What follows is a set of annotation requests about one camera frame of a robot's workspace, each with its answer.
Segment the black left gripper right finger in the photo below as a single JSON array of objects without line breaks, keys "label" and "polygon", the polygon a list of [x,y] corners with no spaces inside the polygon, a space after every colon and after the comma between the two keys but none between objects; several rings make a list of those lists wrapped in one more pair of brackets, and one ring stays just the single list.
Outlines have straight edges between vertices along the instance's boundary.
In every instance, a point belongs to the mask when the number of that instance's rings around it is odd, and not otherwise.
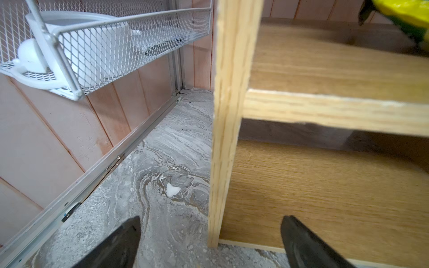
[{"label": "black left gripper right finger", "polygon": [[353,268],[295,216],[284,216],[280,233],[292,268]]}]

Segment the wooden shelf unit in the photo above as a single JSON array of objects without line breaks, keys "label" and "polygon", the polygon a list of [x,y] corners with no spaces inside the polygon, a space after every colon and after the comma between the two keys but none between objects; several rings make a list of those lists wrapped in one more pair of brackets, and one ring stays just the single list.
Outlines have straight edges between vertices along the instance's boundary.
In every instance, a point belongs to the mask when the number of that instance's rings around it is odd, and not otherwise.
[{"label": "wooden shelf unit", "polygon": [[208,246],[429,265],[429,51],[364,1],[218,1]]}]

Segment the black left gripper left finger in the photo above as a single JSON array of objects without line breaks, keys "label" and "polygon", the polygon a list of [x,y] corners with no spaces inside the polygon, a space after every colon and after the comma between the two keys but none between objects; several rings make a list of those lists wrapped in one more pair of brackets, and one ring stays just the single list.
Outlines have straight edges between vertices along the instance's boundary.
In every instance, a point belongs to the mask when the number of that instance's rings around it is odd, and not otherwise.
[{"label": "black left gripper left finger", "polygon": [[73,268],[131,268],[140,239],[140,217],[129,218]]}]

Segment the white cup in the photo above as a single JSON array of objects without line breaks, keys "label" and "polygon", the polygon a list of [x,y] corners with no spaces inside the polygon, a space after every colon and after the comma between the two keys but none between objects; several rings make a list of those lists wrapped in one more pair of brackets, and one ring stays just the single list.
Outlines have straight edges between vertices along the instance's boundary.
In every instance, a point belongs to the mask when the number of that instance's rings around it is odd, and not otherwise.
[{"label": "white cup", "polygon": [[[63,26],[112,19],[109,15],[77,11],[42,11],[40,14],[49,33]],[[13,76],[22,84],[37,89],[67,87],[64,71],[48,47],[33,14],[29,13],[25,18],[33,38],[19,46],[18,58],[12,68]],[[60,33],[58,41],[80,86],[94,87],[125,70],[134,51],[132,38],[137,34],[139,32],[133,31],[127,22],[119,22]]]}]

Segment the yellow green fertilizer bag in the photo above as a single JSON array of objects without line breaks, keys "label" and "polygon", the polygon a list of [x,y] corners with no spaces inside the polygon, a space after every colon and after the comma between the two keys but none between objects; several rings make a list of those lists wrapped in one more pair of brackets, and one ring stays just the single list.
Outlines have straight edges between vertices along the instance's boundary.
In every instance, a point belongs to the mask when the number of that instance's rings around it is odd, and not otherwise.
[{"label": "yellow green fertilizer bag", "polygon": [[424,0],[368,0],[357,16],[363,25],[375,11],[389,19],[420,49],[429,51],[429,2]]}]

